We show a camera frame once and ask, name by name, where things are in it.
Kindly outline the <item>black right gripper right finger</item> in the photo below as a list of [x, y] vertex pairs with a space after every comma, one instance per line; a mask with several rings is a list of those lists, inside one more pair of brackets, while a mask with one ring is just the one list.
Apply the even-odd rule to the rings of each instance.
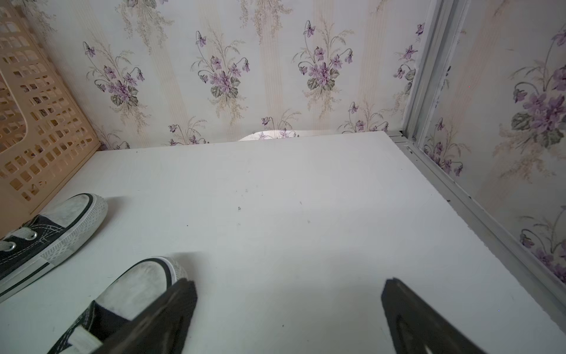
[[482, 353], [406, 284], [386, 280], [381, 301], [397, 353]]

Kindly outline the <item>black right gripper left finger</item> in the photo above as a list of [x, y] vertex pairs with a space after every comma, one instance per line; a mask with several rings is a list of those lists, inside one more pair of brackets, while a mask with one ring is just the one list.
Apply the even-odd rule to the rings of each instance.
[[95, 353], [182, 353], [198, 302], [195, 283], [181, 279]]

